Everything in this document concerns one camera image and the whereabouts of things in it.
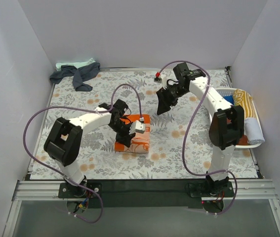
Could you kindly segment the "orange peach printed towel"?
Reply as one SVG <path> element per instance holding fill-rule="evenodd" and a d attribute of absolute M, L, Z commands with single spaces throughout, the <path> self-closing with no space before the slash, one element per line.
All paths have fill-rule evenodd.
<path fill-rule="evenodd" d="M 151 118 L 149 114 L 143 114 L 145 132 L 136 133 L 135 137 L 132 138 L 130 147 L 115 141 L 114 150 L 115 152 L 127 152 L 135 154 L 147 154 L 150 148 L 150 132 L 151 132 Z"/>

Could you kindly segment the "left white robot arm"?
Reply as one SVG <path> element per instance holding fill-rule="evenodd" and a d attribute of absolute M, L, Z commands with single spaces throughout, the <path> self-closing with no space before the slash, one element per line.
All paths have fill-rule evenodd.
<path fill-rule="evenodd" d="M 87 191 L 87 186 L 83 182 L 85 175 L 80 171 L 76 161 L 84 135 L 107 125 L 116 133 L 118 142 L 130 147 L 136 133 L 145 131 L 142 118 L 129 123 L 122 120 L 127 109 L 128 105 L 118 99 L 112 106 L 103 103 L 80 117 L 71 119 L 60 117 L 55 121 L 43 148 L 59 166 L 66 182 L 70 184 L 70 192 L 75 197 L 80 198 Z"/>

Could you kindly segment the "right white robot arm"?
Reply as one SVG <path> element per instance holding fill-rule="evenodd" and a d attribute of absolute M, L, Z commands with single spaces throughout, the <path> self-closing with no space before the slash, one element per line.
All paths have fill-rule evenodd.
<path fill-rule="evenodd" d="M 244 110 L 232 105 L 210 86 L 210 75 L 205 69 L 197 66 L 191 70 L 188 64 L 188 61 L 177 61 L 173 68 L 176 80 L 172 84 L 161 72 L 156 73 L 154 81 L 162 84 L 157 91 L 157 115 L 170 111 L 187 93 L 200 100 L 198 107 L 205 106 L 212 118 L 208 134 L 213 152 L 210 167 L 203 175 L 205 184 L 202 188 L 210 196 L 216 196 L 229 186 L 230 160 L 244 135 Z"/>

